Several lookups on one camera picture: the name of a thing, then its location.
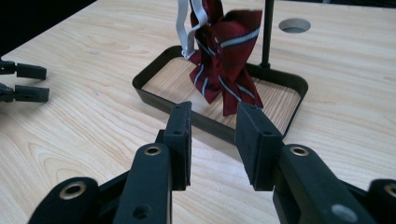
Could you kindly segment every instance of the red cloth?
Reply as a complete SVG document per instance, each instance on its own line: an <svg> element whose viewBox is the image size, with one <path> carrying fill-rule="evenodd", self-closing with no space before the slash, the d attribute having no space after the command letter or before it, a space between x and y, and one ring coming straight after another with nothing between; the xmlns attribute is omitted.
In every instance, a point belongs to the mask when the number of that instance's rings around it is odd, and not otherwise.
<svg viewBox="0 0 396 224"><path fill-rule="evenodd" d="M259 35L262 12L235 10L223 15L219 0L204 0L207 25L195 32L198 51L190 57L197 64L190 78L212 103L221 93L223 115L236 114L238 102L262 107L262 100L245 67ZM191 25L198 23L194 12Z"/></svg>

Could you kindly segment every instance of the wooden tray bottom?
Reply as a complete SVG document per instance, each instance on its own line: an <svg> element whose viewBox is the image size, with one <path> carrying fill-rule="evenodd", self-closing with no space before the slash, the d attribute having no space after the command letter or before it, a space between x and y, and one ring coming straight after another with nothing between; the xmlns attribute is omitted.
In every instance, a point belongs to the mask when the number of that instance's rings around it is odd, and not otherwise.
<svg viewBox="0 0 396 224"><path fill-rule="evenodd" d="M194 68L195 64L184 58L172 59L146 83L142 90L175 104L191 101L193 111L234 129L236 115L227 117L222 115L221 94L209 105L192 85L190 73ZM263 112L284 134L300 101L300 95L291 88L257 78L253 79L264 104Z"/></svg>

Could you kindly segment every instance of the black pole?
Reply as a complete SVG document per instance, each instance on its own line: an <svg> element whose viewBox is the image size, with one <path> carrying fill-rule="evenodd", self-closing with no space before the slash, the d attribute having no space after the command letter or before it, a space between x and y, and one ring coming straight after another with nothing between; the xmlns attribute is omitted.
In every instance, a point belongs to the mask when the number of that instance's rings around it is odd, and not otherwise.
<svg viewBox="0 0 396 224"><path fill-rule="evenodd" d="M265 0L264 9L264 29L262 40L262 68L270 68L270 45L271 45L271 30L274 15L274 0Z"/></svg>

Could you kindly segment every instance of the black clamp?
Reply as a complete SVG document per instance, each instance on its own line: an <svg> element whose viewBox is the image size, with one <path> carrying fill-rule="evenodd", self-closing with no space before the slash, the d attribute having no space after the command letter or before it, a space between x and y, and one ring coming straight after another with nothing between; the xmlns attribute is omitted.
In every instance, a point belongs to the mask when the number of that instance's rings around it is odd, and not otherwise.
<svg viewBox="0 0 396 224"><path fill-rule="evenodd" d="M36 223L172 223L172 191L191 177L191 102L176 105L154 143L140 147L131 169L98 186L89 177L67 179L37 207Z"/></svg>
<svg viewBox="0 0 396 224"><path fill-rule="evenodd" d="M47 78L47 69L24 63L0 61L0 75L17 73L17 77L27 77L39 80ZM0 83L0 102L14 101L45 103L48 101L50 89L16 85L15 90Z"/></svg>
<svg viewBox="0 0 396 224"><path fill-rule="evenodd" d="M311 148L282 138L259 108L238 105L235 145L253 188L274 192L281 223L395 223L396 180L359 189L338 179Z"/></svg>

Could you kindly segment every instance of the screw hole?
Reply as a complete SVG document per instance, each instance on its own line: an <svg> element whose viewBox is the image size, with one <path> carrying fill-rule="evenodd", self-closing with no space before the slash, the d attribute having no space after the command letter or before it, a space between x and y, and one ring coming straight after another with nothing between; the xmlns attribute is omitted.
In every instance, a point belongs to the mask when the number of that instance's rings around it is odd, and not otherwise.
<svg viewBox="0 0 396 224"><path fill-rule="evenodd" d="M395 184L388 184L384 187L385 191L390 194L391 196L396 198L396 185Z"/></svg>
<svg viewBox="0 0 396 224"><path fill-rule="evenodd" d="M307 156L309 154L308 150L302 147L292 147L290 151L296 156Z"/></svg>
<svg viewBox="0 0 396 224"><path fill-rule="evenodd" d="M82 181L70 183L62 189L61 193L59 193L59 197L64 200L71 200L84 193L86 188L87 185L85 185L85 183Z"/></svg>
<svg viewBox="0 0 396 224"><path fill-rule="evenodd" d="M159 147L149 147L146 148L145 154L148 156L155 156L161 153L161 149Z"/></svg>
<svg viewBox="0 0 396 224"><path fill-rule="evenodd" d="M147 205L139 205L134 209L133 215L136 219L145 219L149 217L149 206Z"/></svg>
<svg viewBox="0 0 396 224"><path fill-rule="evenodd" d="M358 216L356 213L344 205L334 204L332 206L332 212L345 222L355 223L358 221Z"/></svg>

